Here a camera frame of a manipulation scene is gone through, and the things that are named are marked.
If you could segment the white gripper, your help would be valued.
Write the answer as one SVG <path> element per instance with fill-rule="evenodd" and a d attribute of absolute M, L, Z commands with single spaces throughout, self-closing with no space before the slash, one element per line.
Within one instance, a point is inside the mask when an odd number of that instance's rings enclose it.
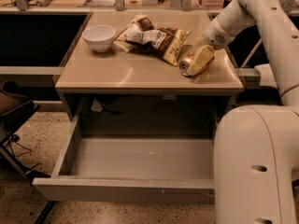
<path fill-rule="evenodd" d="M 203 72 L 214 59 L 215 49 L 223 49 L 235 40 L 233 31 L 232 21 L 227 17 L 214 18 L 206 27 L 204 35 L 199 35 L 193 43 L 196 48 L 200 48 L 191 52 L 188 75 L 195 76 Z"/>

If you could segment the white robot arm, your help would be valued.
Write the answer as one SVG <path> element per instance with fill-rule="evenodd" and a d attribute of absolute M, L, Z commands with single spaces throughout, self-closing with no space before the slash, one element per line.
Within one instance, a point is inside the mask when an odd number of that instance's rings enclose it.
<path fill-rule="evenodd" d="M 229 111 L 214 138 L 216 224 L 297 224 L 292 170 L 299 157 L 299 35 L 287 0 L 233 0 L 199 37 L 221 48 L 254 24 L 263 41 L 281 105 Z"/>

